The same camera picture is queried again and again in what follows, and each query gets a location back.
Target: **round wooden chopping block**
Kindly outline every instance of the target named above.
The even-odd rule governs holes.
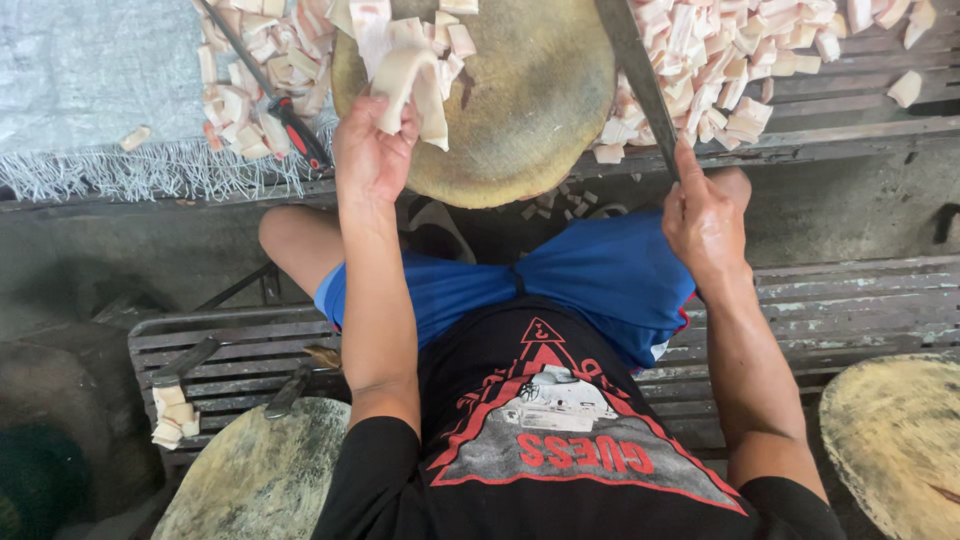
[[[299,398],[275,420],[265,405],[217,433],[183,479],[154,540],[309,538],[330,486],[350,406]]]
[[[960,533],[960,364],[938,355],[860,362],[820,402],[824,445],[891,538]]]
[[[395,0],[394,20],[433,22],[437,0]],[[496,207],[556,185],[603,129],[613,50],[593,0],[481,2],[455,15],[477,54],[444,102],[450,151],[419,142],[407,187],[450,205]],[[343,117],[367,83],[357,44],[338,33],[333,103]]]

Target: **knife handle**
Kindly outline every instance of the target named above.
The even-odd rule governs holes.
[[[276,117],[283,129],[290,136],[290,141],[310,163],[310,168],[324,172],[330,168],[330,155],[324,149],[324,146],[313,134],[313,131],[306,127],[303,120],[294,112],[294,102],[288,97],[281,97],[271,102],[267,112]]]

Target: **person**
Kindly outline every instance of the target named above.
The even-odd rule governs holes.
[[[314,538],[843,538],[800,394],[744,258],[750,185],[689,145],[662,212],[575,220],[513,267],[401,250],[418,137],[356,98],[333,139],[339,223],[265,214],[267,254],[343,329],[350,428]],[[674,439],[630,371],[696,287],[726,480]]]

